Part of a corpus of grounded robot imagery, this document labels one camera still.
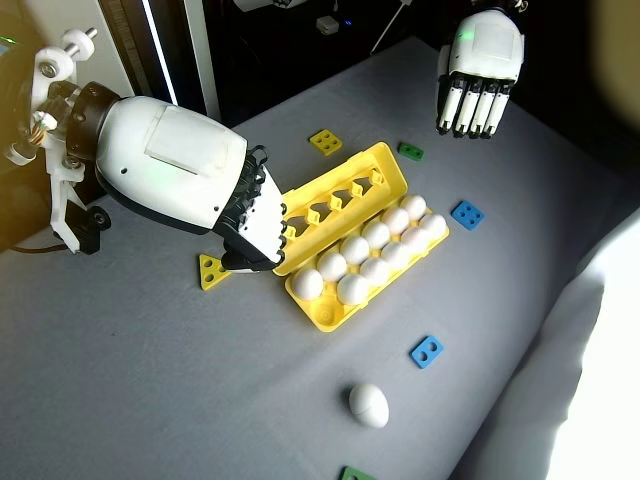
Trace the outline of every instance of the white light strip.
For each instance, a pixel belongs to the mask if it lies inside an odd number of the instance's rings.
[[[156,23],[153,21],[153,15],[151,13],[151,6],[149,5],[149,0],[142,0],[142,6],[144,8],[144,13],[147,16],[147,23],[149,24],[149,29],[151,30],[151,37],[153,38],[153,44],[156,47],[156,52],[158,53],[158,60],[160,60],[160,68],[162,68],[162,74],[164,75],[164,80],[167,82],[167,88],[169,89],[169,96],[171,97],[171,103],[174,105],[178,105],[178,100],[176,99],[176,92],[173,90],[173,83],[171,83],[171,77],[169,76],[169,69],[167,68],[167,62],[164,59],[164,53],[162,53],[162,45],[160,45],[160,38],[158,37],[158,31],[156,30]]]

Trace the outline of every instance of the black cable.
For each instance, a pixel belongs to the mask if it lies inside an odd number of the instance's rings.
[[[43,248],[22,248],[22,247],[9,247],[9,250],[13,250],[18,253],[49,253],[58,252],[60,250],[66,250],[67,246],[64,243],[59,245],[51,245],[50,247]]]

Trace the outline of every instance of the table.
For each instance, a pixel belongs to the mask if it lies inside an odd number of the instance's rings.
[[[438,136],[436,61],[408,39],[237,128],[282,191],[380,140],[425,149],[398,162],[451,235],[334,333],[271,273],[204,293],[220,239],[110,198],[98,254],[0,255],[0,477],[446,479],[621,182],[514,104],[490,141]],[[344,141],[329,158],[307,143],[322,128]],[[448,216],[461,199],[486,214],[473,232]],[[445,350],[420,370],[428,334]],[[351,417],[357,382],[387,395],[384,429]]]

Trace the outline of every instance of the black rubber wheel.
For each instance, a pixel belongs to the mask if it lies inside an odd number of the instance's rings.
[[[87,213],[91,216],[91,220],[98,227],[100,231],[107,230],[111,227],[111,218],[109,214],[100,207],[91,207],[87,210]]]

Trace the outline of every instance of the green block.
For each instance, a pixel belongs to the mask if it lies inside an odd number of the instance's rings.
[[[398,153],[416,162],[421,162],[422,157],[424,157],[423,150],[408,143],[400,143],[400,145],[398,145]]]
[[[366,473],[359,472],[355,468],[344,467],[344,472],[342,472],[342,478],[340,480],[376,480],[371,475],[367,475]]]

